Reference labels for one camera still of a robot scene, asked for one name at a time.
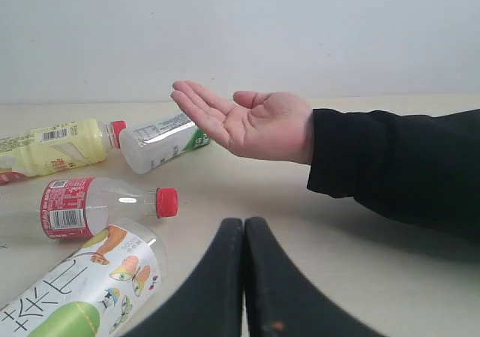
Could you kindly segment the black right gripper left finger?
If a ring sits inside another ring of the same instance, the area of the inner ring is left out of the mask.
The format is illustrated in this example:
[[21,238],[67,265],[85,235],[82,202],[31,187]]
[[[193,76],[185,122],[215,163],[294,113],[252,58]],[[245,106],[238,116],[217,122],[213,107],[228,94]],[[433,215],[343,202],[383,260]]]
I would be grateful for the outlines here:
[[243,223],[225,218],[200,262],[178,290],[127,336],[242,334]]

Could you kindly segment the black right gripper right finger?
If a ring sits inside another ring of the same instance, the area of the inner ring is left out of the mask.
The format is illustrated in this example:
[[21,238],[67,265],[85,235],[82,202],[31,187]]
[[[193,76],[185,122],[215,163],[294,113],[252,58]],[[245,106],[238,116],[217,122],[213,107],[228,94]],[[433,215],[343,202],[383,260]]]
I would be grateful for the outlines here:
[[244,222],[244,294],[251,336],[381,336],[318,290],[266,220]]

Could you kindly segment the person's open bare hand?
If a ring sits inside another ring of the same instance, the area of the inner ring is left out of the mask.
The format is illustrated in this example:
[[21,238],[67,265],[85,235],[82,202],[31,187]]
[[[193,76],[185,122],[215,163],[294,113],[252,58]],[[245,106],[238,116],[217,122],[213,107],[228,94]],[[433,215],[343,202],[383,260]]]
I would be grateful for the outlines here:
[[313,108],[288,92],[237,91],[230,101],[191,81],[176,81],[172,99],[202,131],[232,154],[309,165]]

